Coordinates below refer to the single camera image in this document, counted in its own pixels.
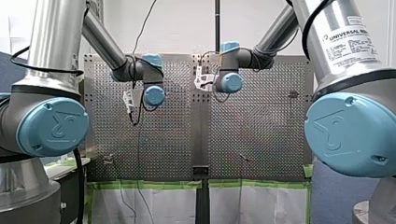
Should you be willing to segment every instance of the black cable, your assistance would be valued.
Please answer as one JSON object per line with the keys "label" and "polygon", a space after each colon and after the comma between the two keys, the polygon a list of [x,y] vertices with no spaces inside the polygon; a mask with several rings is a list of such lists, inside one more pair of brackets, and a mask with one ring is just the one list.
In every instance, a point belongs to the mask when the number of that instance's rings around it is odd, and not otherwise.
{"label": "black cable", "polygon": [[286,0],[286,2],[287,2],[291,7],[293,7],[293,3],[292,3],[290,0]]}
{"label": "black cable", "polygon": [[312,14],[308,17],[308,20],[306,20],[304,29],[303,29],[303,39],[302,39],[302,44],[303,44],[303,51],[305,54],[305,57],[308,60],[311,60],[309,58],[309,53],[308,53],[308,47],[307,47],[307,42],[308,42],[308,35],[309,35],[309,30],[311,29],[312,24],[314,23],[315,18],[317,15],[328,5],[328,3],[331,0],[323,0],[317,8],[312,12]]}
{"label": "black cable", "polygon": [[[139,175],[140,175],[139,178],[142,176],[142,167],[141,167],[141,164],[140,164],[140,139],[141,139],[141,133],[142,133],[142,129],[143,129],[144,117],[145,117],[145,114],[142,113],[141,125],[139,127],[138,132],[137,132],[137,171],[139,172]],[[150,219],[151,219],[151,224],[155,224],[154,217],[153,217],[153,215],[151,213],[151,209],[149,208],[149,204],[146,201],[146,198],[143,195],[142,190],[140,189],[139,180],[137,180],[137,190],[139,191],[140,197],[142,197],[143,202],[145,203],[145,206],[148,209],[148,214],[149,214]]]}
{"label": "black cable", "polygon": [[151,14],[151,11],[152,11],[152,9],[154,8],[154,6],[155,6],[156,3],[157,3],[157,0],[154,0],[154,1],[152,2],[151,7],[149,8],[149,11],[148,11],[148,15],[146,16],[145,20],[143,21],[142,29],[140,30],[140,33],[139,33],[139,35],[138,35],[137,38],[136,38],[136,42],[134,43],[134,51],[132,52],[133,55],[134,55],[134,52],[135,52],[136,49],[137,49],[137,44],[139,43],[139,38],[140,38],[140,36],[143,34],[143,31],[145,30],[146,22],[147,22],[148,19],[149,19],[149,15]]}
{"label": "black cable", "polygon": [[204,59],[204,57],[206,56],[206,54],[209,54],[209,53],[216,53],[216,54],[218,54],[219,52],[218,52],[218,51],[215,51],[215,50],[210,50],[210,51],[205,52],[204,54],[201,54],[201,60],[198,60],[198,64],[199,64],[200,66],[202,66],[202,62],[203,62],[203,59]]}
{"label": "black cable", "polygon": [[161,75],[163,76],[163,70],[161,70],[159,67],[153,65],[152,63],[149,63],[148,61],[146,61],[146,60],[144,60],[144,59],[142,59],[142,58],[135,57],[135,59],[136,59],[136,61],[141,61],[141,62],[143,62],[143,63],[146,63],[148,66],[151,66],[152,68],[154,68],[155,70],[157,70],[158,72],[160,72]]}
{"label": "black cable", "polygon": [[127,202],[125,202],[124,196],[123,196],[123,190],[122,190],[122,179],[120,179],[120,194],[121,194],[121,200],[122,202],[134,213],[134,224],[136,223],[136,218],[137,218],[137,213],[136,211],[132,208],[131,205],[129,205]]}
{"label": "black cable", "polygon": [[87,8],[85,8],[84,18],[87,17],[88,12],[90,11],[91,2],[90,2],[90,1],[86,1],[86,2],[85,2],[85,5],[87,6]]}
{"label": "black cable", "polygon": [[81,156],[79,155],[78,148],[73,150],[76,165],[77,165],[77,172],[78,172],[78,215],[77,215],[77,224],[82,224],[82,220],[84,218],[84,203],[85,203],[85,176],[84,170],[82,167]]}
{"label": "black cable", "polygon": [[288,46],[290,46],[290,44],[294,41],[294,39],[296,38],[297,34],[298,34],[298,29],[296,30],[296,32],[294,33],[293,38],[289,41],[288,44],[286,44],[286,45],[285,45],[284,47],[282,47],[281,49],[269,50],[269,52],[270,52],[270,53],[271,53],[271,52],[279,53],[280,51],[286,49],[286,48],[287,48]]}
{"label": "black cable", "polygon": [[56,68],[42,68],[42,67],[35,67],[35,66],[31,66],[28,65],[26,63],[18,63],[17,61],[15,61],[15,59],[20,56],[21,54],[23,54],[24,52],[26,52],[27,50],[29,50],[30,46],[21,49],[20,51],[16,52],[15,54],[13,54],[11,56],[11,62],[17,66],[20,67],[24,67],[24,68],[28,68],[28,69],[32,69],[35,71],[39,71],[39,72],[46,72],[46,73],[68,73],[68,74],[76,74],[77,77],[81,76],[82,74],[84,74],[84,71],[81,70],[62,70],[62,69],[56,69]]}

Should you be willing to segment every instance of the metal pole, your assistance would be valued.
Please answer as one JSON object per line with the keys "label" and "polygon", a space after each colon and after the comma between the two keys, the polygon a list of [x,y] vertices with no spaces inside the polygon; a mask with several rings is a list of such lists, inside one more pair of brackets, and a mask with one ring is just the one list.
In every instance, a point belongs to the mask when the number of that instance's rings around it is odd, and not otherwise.
{"label": "metal pole", "polygon": [[82,34],[111,69],[118,69],[126,63],[125,54],[91,11],[84,19]]}
{"label": "metal pole", "polygon": [[220,52],[220,0],[215,0],[215,33],[216,33],[216,52]]}
{"label": "metal pole", "polygon": [[[63,70],[77,69],[84,0],[38,0],[28,64]],[[74,75],[28,69],[14,86],[38,86],[78,94]]]}
{"label": "metal pole", "polygon": [[298,29],[298,21],[294,10],[286,6],[276,18],[270,29],[256,46],[260,53],[281,49]]}

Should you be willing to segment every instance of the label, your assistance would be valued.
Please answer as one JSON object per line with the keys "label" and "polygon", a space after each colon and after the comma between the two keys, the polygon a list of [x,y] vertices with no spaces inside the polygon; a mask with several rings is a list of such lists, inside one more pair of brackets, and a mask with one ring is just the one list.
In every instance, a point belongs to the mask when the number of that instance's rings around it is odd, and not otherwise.
{"label": "label", "polygon": [[322,37],[329,64],[345,67],[357,62],[377,60],[377,52],[363,25],[351,25]]}
{"label": "label", "polygon": [[360,16],[349,16],[347,20],[350,25],[363,25],[363,18]]}

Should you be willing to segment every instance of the silver robot arm segment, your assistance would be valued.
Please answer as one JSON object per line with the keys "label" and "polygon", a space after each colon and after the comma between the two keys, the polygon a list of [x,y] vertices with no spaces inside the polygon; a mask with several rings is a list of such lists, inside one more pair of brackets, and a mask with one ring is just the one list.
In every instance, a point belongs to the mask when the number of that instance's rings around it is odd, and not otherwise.
{"label": "silver robot arm segment", "polygon": [[27,69],[0,103],[0,156],[60,156],[85,137],[89,119],[78,102],[78,68],[85,1],[39,0]]}
{"label": "silver robot arm segment", "polygon": [[306,115],[308,145],[341,174],[396,175],[396,70],[379,61],[353,0],[292,4],[318,80]]}
{"label": "silver robot arm segment", "polygon": [[239,68],[271,69],[277,52],[295,35],[297,29],[294,10],[286,6],[254,49],[240,48],[237,41],[223,43],[216,90],[226,93],[240,91],[242,78],[238,74]]}
{"label": "silver robot arm segment", "polygon": [[99,19],[89,10],[84,18],[82,34],[111,68],[111,76],[118,82],[144,85],[144,103],[158,106],[165,99],[163,90],[163,60],[158,54],[144,54],[142,58],[126,56]]}

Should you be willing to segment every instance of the blue joint cap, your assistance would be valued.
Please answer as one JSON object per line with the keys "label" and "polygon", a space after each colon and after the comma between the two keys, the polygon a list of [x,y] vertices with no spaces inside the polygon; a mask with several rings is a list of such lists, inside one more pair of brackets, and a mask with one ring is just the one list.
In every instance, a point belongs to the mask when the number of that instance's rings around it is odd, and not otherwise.
{"label": "blue joint cap", "polygon": [[368,97],[335,92],[314,102],[304,131],[318,158],[343,175],[396,175],[396,116]]}
{"label": "blue joint cap", "polygon": [[163,68],[163,58],[159,54],[144,54],[142,58],[158,68]]}
{"label": "blue joint cap", "polygon": [[235,93],[242,89],[242,78],[237,73],[229,73],[221,80],[221,88],[226,93]]}
{"label": "blue joint cap", "polygon": [[26,113],[16,137],[21,150],[30,156],[62,156],[85,138],[89,124],[89,116],[79,102],[57,97]]}
{"label": "blue joint cap", "polygon": [[165,91],[159,86],[150,86],[145,90],[143,101],[150,106],[158,106],[165,100]]}
{"label": "blue joint cap", "polygon": [[220,45],[220,52],[227,53],[239,49],[239,41],[226,41]]}

